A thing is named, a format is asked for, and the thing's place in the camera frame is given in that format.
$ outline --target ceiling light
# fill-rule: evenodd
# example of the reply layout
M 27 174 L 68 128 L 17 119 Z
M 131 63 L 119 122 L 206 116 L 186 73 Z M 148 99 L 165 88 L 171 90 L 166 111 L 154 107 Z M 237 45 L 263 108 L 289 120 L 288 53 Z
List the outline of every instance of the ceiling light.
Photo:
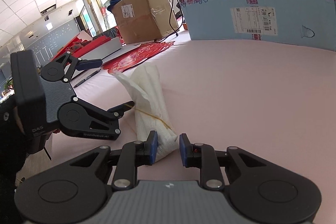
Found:
M 48 24 L 46 25 L 46 27 L 47 27 L 47 29 L 50 31 L 50 30 L 53 28 L 53 25 L 52 25 L 51 22 L 50 22 L 50 23 L 48 23 Z

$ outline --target white cloth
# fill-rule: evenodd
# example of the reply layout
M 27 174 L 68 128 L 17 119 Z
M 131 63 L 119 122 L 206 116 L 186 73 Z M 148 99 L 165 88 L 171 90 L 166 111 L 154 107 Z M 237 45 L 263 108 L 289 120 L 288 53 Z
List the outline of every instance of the white cloth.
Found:
M 124 85 L 134 101 L 136 109 L 161 118 L 172 128 L 163 98 L 159 71 L 156 65 L 151 63 L 139 65 L 130 78 L 120 72 L 112 75 Z M 164 123 L 159 119 L 135 110 L 135 123 L 137 138 L 140 141 L 145 141 L 151 130 L 157 132 L 159 146 L 157 148 L 156 161 L 167 156 L 179 147 L 176 143 L 177 135 L 171 129 L 166 128 Z

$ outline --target barcode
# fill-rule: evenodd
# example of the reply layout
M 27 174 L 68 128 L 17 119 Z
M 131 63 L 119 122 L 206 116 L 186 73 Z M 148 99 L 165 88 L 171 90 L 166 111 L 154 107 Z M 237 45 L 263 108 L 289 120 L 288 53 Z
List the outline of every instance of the barcode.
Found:
M 263 25 L 264 25 L 264 30 L 265 30 L 265 31 L 270 31 L 268 19 L 264 17 L 264 18 L 262 19 L 262 23 L 263 23 Z
M 246 29 L 248 33 L 261 33 L 260 29 Z

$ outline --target brown cardboard box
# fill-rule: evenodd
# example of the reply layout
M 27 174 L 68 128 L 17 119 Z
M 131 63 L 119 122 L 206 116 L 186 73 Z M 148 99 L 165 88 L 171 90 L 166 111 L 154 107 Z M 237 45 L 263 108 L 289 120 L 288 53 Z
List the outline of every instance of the brown cardboard box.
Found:
M 126 44 L 161 39 L 174 30 L 169 25 L 169 0 L 122 0 L 112 9 L 120 34 Z M 171 25 L 177 30 L 174 11 Z

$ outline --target blue gripper pad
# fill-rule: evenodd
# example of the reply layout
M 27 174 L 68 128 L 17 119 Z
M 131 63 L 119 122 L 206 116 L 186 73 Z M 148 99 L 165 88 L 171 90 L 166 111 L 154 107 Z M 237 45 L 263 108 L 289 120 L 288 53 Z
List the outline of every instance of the blue gripper pad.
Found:
M 154 132 L 154 138 L 152 140 L 151 143 L 151 153 L 150 153 L 150 161 L 151 164 L 155 163 L 155 159 L 156 159 L 156 152 L 158 150 L 158 133 L 155 131 Z
M 182 135 L 180 135 L 180 154 L 181 154 L 182 164 L 183 166 L 186 166 L 187 165 L 187 151 L 186 151 L 186 147 L 185 147 Z
M 76 70 L 87 70 L 87 69 L 94 69 L 99 68 L 103 65 L 103 61 L 101 59 L 94 59 L 94 60 L 86 60 L 79 63 L 76 66 Z

